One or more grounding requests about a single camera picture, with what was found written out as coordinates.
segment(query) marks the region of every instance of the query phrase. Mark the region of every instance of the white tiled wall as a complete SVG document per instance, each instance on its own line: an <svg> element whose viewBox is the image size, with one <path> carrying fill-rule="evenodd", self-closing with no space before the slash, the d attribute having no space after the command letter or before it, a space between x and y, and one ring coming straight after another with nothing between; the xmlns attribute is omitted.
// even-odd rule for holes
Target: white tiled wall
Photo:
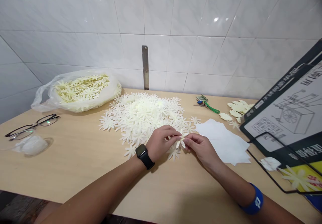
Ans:
<svg viewBox="0 0 322 224"><path fill-rule="evenodd" d="M0 124L30 109L41 85L0 37Z"/></svg>
<svg viewBox="0 0 322 224"><path fill-rule="evenodd" d="M142 45L152 90L258 99L321 25L322 0L0 0L0 103L87 67L142 89Z"/></svg>

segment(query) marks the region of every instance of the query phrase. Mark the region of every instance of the eyeglasses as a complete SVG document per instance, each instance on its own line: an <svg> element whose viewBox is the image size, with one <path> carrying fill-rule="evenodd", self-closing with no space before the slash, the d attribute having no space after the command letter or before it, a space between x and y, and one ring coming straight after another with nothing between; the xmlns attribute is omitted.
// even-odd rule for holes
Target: eyeglasses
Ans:
<svg viewBox="0 0 322 224"><path fill-rule="evenodd" d="M33 133L32 130L30 130L30 131L26 131L26 130L34 129L39 125L47 127L47 126L55 123L58 118L60 118L60 116L57 116L56 113L48 115L46 117L39 119L37 122L35 122L33 124L26 125L26 126L17 128L16 130L13 130L12 132L6 134L5 137L13 137L14 139L18 139L18 140L23 139Z"/></svg>

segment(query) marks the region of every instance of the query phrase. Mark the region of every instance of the blue wristband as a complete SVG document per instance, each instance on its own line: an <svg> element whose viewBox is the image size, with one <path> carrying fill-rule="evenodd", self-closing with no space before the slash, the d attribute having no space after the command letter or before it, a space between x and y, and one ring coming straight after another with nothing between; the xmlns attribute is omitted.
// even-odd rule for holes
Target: blue wristband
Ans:
<svg viewBox="0 0 322 224"><path fill-rule="evenodd" d="M251 203L247 207L241 207L244 212L246 212L248 215L255 215L259 210L262 208L263 205L263 194L261 191L254 186L252 183L250 183L255 188L255 199L253 203Z"/></svg>

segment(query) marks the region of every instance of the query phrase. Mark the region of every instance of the plastic bag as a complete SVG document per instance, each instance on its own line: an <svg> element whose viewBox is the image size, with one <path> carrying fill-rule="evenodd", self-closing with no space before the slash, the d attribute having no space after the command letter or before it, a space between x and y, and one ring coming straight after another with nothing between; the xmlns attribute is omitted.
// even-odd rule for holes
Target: plastic bag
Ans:
<svg viewBox="0 0 322 224"><path fill-rule="evenodd" d="M56 89L54 87L55 85L57 85L58 81L68 82L82 76L101 74L108 75L110 82L108 86L104 87L101 90L99 96L94 99L67 103L64 102L62 98L57 94ZM108 69L88 69L60 74L54 77L54 79L51 82L38 88L35 100L31 104L31 108L38 112L47 112L57 108L62 108L75 113L85 112L93 108L98 108L103 104L107 103L108 101L119 96L121 94L121 87L122 86L119 83L119 81L110 73ZM46 89L48 89L49 99L43 104L40 104L42 101L43 92Z"/></svg>

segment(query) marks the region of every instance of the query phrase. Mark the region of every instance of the white paper sheet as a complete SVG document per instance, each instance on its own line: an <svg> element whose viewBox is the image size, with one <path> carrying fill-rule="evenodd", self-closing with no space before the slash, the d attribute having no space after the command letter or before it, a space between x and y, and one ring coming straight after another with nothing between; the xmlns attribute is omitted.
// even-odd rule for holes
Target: white paper sheet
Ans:
<svg viewBox="0 0 322 224"><path fill-rule="evenodd" d="M210 140L224 163L231 163L234 166L237 163L250 163L250 157L245 152L249 143L227 130L223 123L209 119L205 123L196 124L196 131Z"/></svg>

